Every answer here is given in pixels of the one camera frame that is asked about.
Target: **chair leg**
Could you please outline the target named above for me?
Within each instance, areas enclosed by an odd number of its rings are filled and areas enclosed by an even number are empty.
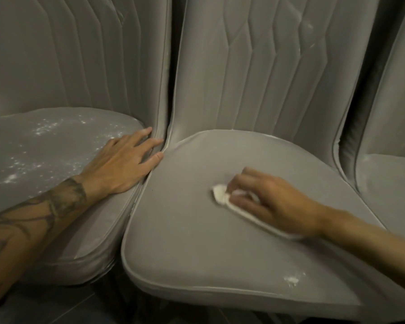
[[[132,321],[137,308],[136,302],[133,299],[126,302],[113,271],[108,271],[90,286],[118,324]]]

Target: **hand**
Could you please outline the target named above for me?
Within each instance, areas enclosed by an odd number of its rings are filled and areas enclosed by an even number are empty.
[[[310,199],[282,178],[251,168],[236,175],[227,192],[237,189],[253,192],[261,204],[243,195],[232,195],[231,203],[277,229],[306,237],[320,236],[333,214],[342,213]]]
[[[86,193],[100,194],[97,198],[102,198],[127,191],[156,167],[164,157],[162,152],[155,153],[143,163],[141,160],[163,139],[150,138],[137,145],[151,133],[151,129],[149,127],[132,135],[109,140],[76,177],[83,183]]]

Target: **forearm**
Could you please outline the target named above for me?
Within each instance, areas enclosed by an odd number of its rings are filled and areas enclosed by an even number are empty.
[[[0,297],[80,214],[106,194],[80,176],[0,213]]]
[[[334,211],[322,237],[352,253],[405,289],[405,239],[346,212]]]

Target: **person's left hand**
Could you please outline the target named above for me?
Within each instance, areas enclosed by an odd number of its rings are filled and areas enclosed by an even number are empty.
[[[95,192],[102,194],[102,197],[129,190],[156,167],[164,156],[162,152],[157,152],[141,163],[147,152],[163,142],[163,139],[150,138],[137,145],[151,130],[148,127],[132,135],[109,140],[82,173],[76,176],[77,180],[83,183],[87,192],[96,188]]]

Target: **white cloth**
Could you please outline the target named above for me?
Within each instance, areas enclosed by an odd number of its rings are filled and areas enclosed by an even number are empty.
[[[233,212],[237,213],[238,215],[246,218],[247,220],[251,221],[252,223],[258,225],[259,227],[276,234],[282,238],[288,239],[288,240],[300,240],[303,239],[302,235],[299,234],[291,234],[291,233],[286,233],[281,230],[275,229],[273,226],[264,223],[263,221],[260,221],[258,218],[256,218],[254,215],[251,215],[247,211],[243,210],[242,208],[237,207],[236,205],[233,205],[231,202],[229,202],[230,194],[227,193],[227,186],[224,184],[218,184],[215,185],[213,188],[211,188],[213,191],[213,196],[215,197],[215,200],[218,204],[222,206],[226,206],[229,209],[231,209]],[[255,202],[259,202],[259,199],[256,195],[253,193],[249,193],[243,190],[235,190],[233,194],[249,194]]]

